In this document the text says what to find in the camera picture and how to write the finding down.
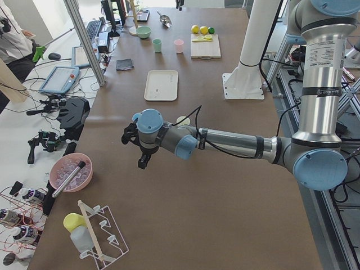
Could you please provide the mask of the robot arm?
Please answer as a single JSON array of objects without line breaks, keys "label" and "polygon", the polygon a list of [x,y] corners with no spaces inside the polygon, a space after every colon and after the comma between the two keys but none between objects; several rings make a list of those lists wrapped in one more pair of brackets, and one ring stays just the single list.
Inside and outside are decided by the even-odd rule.
[{"label": "robot arm", "polygon": [[122,143],[137,145],[141,169],[152,154],[164,148],[181,159],[195,149],[212,147],[243,159],[266,159],[290,171],[306,188],[324,191],[340,185],[348,164],[336,135],[338,104],[342,94],[345,45],[356,29],[358,1],[296,1],[289,15],[287,34],[306,43],[299,128],[290,138],[264,138],[170,123],[155,109],[133,115]]}]

